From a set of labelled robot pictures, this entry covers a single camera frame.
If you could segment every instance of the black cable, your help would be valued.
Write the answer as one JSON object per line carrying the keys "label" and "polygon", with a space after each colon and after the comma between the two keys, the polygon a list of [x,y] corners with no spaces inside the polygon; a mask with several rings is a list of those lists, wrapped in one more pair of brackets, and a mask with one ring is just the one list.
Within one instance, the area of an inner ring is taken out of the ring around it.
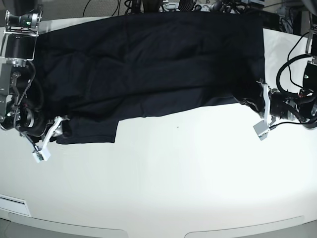
{"label": "black cable", "polygon": [[128,14],[128,12],[129,12],[129,10],[131,10],[131,9],[132,9],[132,7],[131,7],[131,3],[132,3],[132,0],[126,0],[126,1],[124,2],[124,5],[127,7],[127,9],[126,9],[126,11],[125,11],[124,15],[127,15],[127,14]]}
{"label": "black cable", "polygon": [[141,12],[141,0],[130,0],[129,10],[131,10],[131,14],[138,14]]}
{"label": "black cable", "polygon": [[[87,2],[86,6],[85,6],[85,8],[84,8],[83,17],[85,17],[85,11],[86,11],[86,9],[87,9],[87,7],[88,7],[88,5],[89,5],[90,2],[91,2],[91,0],[89,0],[89,1]],[[114,13],[113,13],[111,16],[114,16],[115,13],[117,12],[118,8],[119,8],[119,0],[117,0],[117,2],[118,2],[117,8],[115,9]]]}
{"label": "black cable", "polygon": [[[291,53],[293,52],[293,50],[296,48],[296,46],[300,43],[300,41],[301,41],[308,33],[309,33],[309,32],[306,32],[304,35],[302,35],[302,36],[300,37],[300,39],[298,40],[298,42],[294,45],[294,47],[293,47],[293,48],[291,49],[291,51],[288,53],[287,61],[289,61],[289,57],[290,57]],[[292,72],[291,72],[291,67],[290,67],[290,66],[288,66],[288,70],[289,70],[289,78],[290,78],[290,80],[291,80],[291,83],[294,84],[295,86],[299,87],[299,88],[304,89],[302,86],[300,86],[300,85],[296,84],[295,82],[293,82],[293,80],[292,80]]]}
{"label": "black cable", "polygon": [[305,58],[310,58],[311,56],[310,55],[307,55],[307,54],[303,54],[303,55],[299,55],[299,56],[296,56],[294,58],[292,58],[291,60],[288,60],[278,71],[277,73],[277,76],[276,76],[276,85],[277,85],[277,88],[278,90],[288,96],[288,97],[292,97],[292,98],[299,98],[298,94],[297,93],[290,93],[288,91],[285,91],[282,86],[281,86],[281,83],[280,83],[280,78],[281,78],[281,74],[282,72],[284,71],[284,69],[289,66],[290,64],[292,64],[293,62],[297,61],[297,60],[301,60],[301,59],[305,59]]}
{"label": "black cable", "polygon": [[33,146],[35,151],[39,151],[39,147],[34,143],[34,141],[31,139],[30,136],[28,136],[26,133],[19,131],[22,136],[27,138],[27,140],[30,142],[30,144]]}
{"label": "black cable", "polygon": [[87,8],[87,6],[88,6],[88,4],[89,4],[90,2],[91,2],[91,0],[89,0],[89,1],[87,2],[86,6],[85,6],[85,8],[84,8],[83,17],[85,16],[86,8]]}
{"label": "black cable", "polygon": [[23,98],[22,103],[26,104],[28,108],[30,108],[32,110],[35,110],[37,112],[44,105],[44,92],[43,92],[42,86],[41,86],[41,84],[40,84],[40,82],[38,81],[37,78],[34,78],[32,86],[36,87],[36,91],[37,91],[37,94],[38,94],[37,103],[39,103],[39,104],[36,105],[32,100],[30,100],[27,97]]}
{"label": "black cable", "polygon": [[309,122],[291,122],[291,121],[286,121],[286,122],[281,122],[279,124],[276,125],[272,125],[269,127],[270,130],[273,130],[275,128],[277,128],[277,126],[282,125],[282,124],[294,124],[294,125],[310,125],[310,124],[314,124],[317,122],[317,117],[311,119]]}
{"label": "black cable", "polygon": [[295,108],[293,108],[291,105],[289,105],[287,103],[283,103],[282,107],[285,110],[289,111],[291,114],[293,114],[297,118],[297,120],[299,120],[300,122],[304,122],[305,121],[305,118]]}
{"label": "black cable", "polygon": [[118,9],[118,15],[117,16],[119,16],[119,14],[120,14],[120,7],[121,7],[121,0],[119,1],[119,9]]}
{"label": "black cable", "polygon": [[247,4],[245,4],[244,2],[240,2],[236,4],[236,9],[239,13],[244,13],[245,10],[247,9]]}
{"label": "black cable", "polygon": [[113,14],[111,15],[111,16],[114,16],[115,15],[115,13],[117,12],[117,10],[118,10],[118,8],[119,8],[119,0],[117,0],[117,2],[118,2],[118,5],[117,5],[117,8],[115,9],[115,11],[113,12]]}

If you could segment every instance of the black pants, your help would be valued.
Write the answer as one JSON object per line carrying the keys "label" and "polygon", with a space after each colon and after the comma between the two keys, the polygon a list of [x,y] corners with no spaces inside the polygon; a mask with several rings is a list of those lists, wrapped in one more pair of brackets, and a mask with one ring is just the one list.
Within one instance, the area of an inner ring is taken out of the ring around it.
{"label": "black pants", "polygon": [[72,135],[58,143],[114,142],[120,120],[256,95],[262,23],[210,12],[113,17],[41,35],[35,65],[47,117],[71,117]]}

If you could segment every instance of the white table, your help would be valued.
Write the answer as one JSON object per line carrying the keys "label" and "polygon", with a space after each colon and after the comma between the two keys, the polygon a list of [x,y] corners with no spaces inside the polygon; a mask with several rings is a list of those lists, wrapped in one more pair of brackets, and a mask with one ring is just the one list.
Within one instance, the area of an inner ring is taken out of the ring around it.
{"label": "white table", "polygon": [[[95,19],[44,22],[41,31]],[[264,30],[271,87],[298,39]],[[292,65],[294,81],[301,83],[306,62]],[[287,70],[282,86],[296,89]],[[130,238],[316,220],[316,131],[284,125],[260,141],[253,130],[259,121],[239,104],[128,119],[115,144],[51,143],[52,157],[40,164],[16,131],[1,132],[0,194],[25,199],[34,218],[122,229]]]}

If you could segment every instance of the wire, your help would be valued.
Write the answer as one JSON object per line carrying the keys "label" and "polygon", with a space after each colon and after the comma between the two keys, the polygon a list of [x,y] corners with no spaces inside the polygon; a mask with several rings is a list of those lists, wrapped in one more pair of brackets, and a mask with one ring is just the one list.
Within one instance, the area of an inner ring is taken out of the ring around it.
{"label": "wire", "polygon": [[236,5],[235,5],[235,8],[236,8],[236,10],[237,10],[239,13],[244,13],[245,10],[247,9],[247,5],[246,5],[245,3],[243,3],[243,2],[241,2],[241,3],[239,3],[239,4],[236,4]]}
{"label": "wire", "polygon": [[293,108],[291,105],[289,105],[287,103],[283,103],[282,107],[284,109],[286,109],[287,111],[289,111],[291,114],[293,114],[300,122],[304,122],[305,121],[305,118],[295,108]]}
{"label": "wire", "polygon": [[113,12],[113,14],[111,16],[114,16],[115,13],[117,12],[118,8],[119,8],[119,5],[120,5],[119,0],[117,0],[117,2],[118,2],[117,8],[114,10],[114,12]]}
{"label": "wire", "polygon": [[132,7],[131,7],[131,3],[132,3],[132,0],[126,0],[126,1],[124,2],[124,5],[127,7],[127,9],[126,9],[126,11],[125,11],[124,15],[127,15],[127,14],[128,14],[128,12],[129,12],[129,10],[131,10],[131,9],[132,9]]}
{"label": "wire", "polygon": [[[300,43],[300,41],[307,35],[309,34],[309,32],[306,32],[305,34],[303,34],[300,39],[297,41],[297,43],[294,45],[294,47],[291,49],[291,51],[288,53],[287,56],[287,61],[289,61],[289,57],[291,56],[291,53],[293,52],[293,50],[296,48],[296,46]],[[291,67],[290,65],[288,65],[288,70],[289,70],[289,78],[291,80],[291,83],[294,84],[295,86],[304,89],[302,86],[296,84],[293,80],[292,80],[292,71],[291,71]]]}
{"label": "wire", "polygon": [[85,8],[84,8],[83,17],[85,16],[86,8],[87,8],[87,6],[88,6],[88,4],[89,4],[90,2],[91,2],[91,0],[89,0],[89,1],[87,2],[86,6],[85,6]]}
{"label": "wire", "polygon": [[119,1],[119,9],[118,9],[118,15],[117,16],[119,16],[119,14],[120,14],[120,7],[121,7],[121,0]]}
{"label": "wire", "polygon": [[275,124],[269,127],[270,130],[273,130],[275,128],[277,128],[279,125],[282,124],[294,124],[294,125],[311,125],[317,122],[317,117],[311,119],[309,122],[291,122],[291,121],[285,121],[285,122],[281,122],[279,124]]}
{"label": "wire", "polygon": [[[86,11],[86,9],[87,9],[87,7],[88,7],[88,5],[89,5],[90,2],[91,2],[91,0],[89,0],[89,1],[87,2],[86,6],[85,6],[85,8],[84,8],[83,17],[85,17],[85,11]],[[119,8],[119,0],[117,0],[117,2],[118,2],[118,5],[117,5],[115,11],[113,12],[113,14],[112,14],[111,16],[114,16],[115,13],[117,12],[118,8]]]}
{"label": "wire", "polygon": [[16,127],[16,120],[17,120],[17,114],[18,114],[18,111],[19,111],[19,106],[21,105],[22,100],[23,100],[23,98],[24,98],[25,95],[26,95],[26,92],[27,92],[27,91],[29,90],[29,88],[31,87],[32,82],[33,82],[33,80],[34,80],[34,78],[35,78],[35,75],[36,75],[36,69],[35,69],[34,64],[33,64],[31,61],[29,61],[28,63],[29,63],[29,64],[31,65],[31,67],[32,67],[33,74],[32,74],[31,79],[30,79],[29,82],[28,82],[28,85],[27,85],[26,88],[24,89],[24,91],[23,91],[23,93],[22,93],[22,95],[21,95],[21,97],[20,97],[20,99],[19,99],[19,101],[18,101],[16,110],[15,110],[15,114],[14,114],[13,126],[14,126],[14,128],[15,128],[22,136],[24,136],[25,138],[27,138],[27,140],[28,140],[28,141],[31,143],[31,145],[34,147],[34,150],[35,150],[35,151],[39,151],[39,148],[38,148],[38,146],[34,143],[34,141],[33,141],[26,133],[20,131],[20,130]]}
{"label": "wire", "polygon": [[28,63],[29,63],[29,64],[31,65],[31,67],[32,67],[33,74],[32,74],[31,79],[30,79],[29,82],[28,82],[28,85],[27,85],[26,88],[24,89],[24,91],[23,91],[23,93],[22,93],[22,95],[21,95],[21,97],[20,97],[20,99],[19,99],[19,101],[18,101],[18,103],[17,103],[17,105],[16,105],[16,110],[15,110],[14,119],[13,119],[13,126],[14,126],[15,129],[17,129],[17,131],[19,131],[18,128],[16,128],[16,120],[17,120],[17,114],[18,114],[18,111],[19,111],[19,106],[21,105],[22,100],[23,100],[24,96],[26,95],[26,92],[27,92],[27,91],[29,90],[29,88],[31,87],[31,84],[32,84],[32,82],[33,82],[33,80],[34,80],[34,78],[35,78],[35,75],[36,75],[36,69],[35,69],[34,64],[33,64],[31,61],[29,61]]}
{"label": "wire", "polygon": [[277,73],[277,76],[276,76],[276,85],[277,85],[277,88],[278,90],[288,96],[288,97],[292,97],[292,98],[299,98],[298,94],[297,93],[290,93],[288,91],[285,91],[282,86],[281,86],[281,83],[280,83],[280,78],[281,78],[281,74],[282,72],[284,71],[284,69],[289,66],[290,64],[292,64],[293,62],[297,61],[297,60],[300,60],[300,59],[305,59],[305,58],[310,58],[311,56],[310,55],[307,55],[307,54],[303,54],[303,55],[299,55],[299,56],[296,56],[290,60],[288,60],[278,71]]}

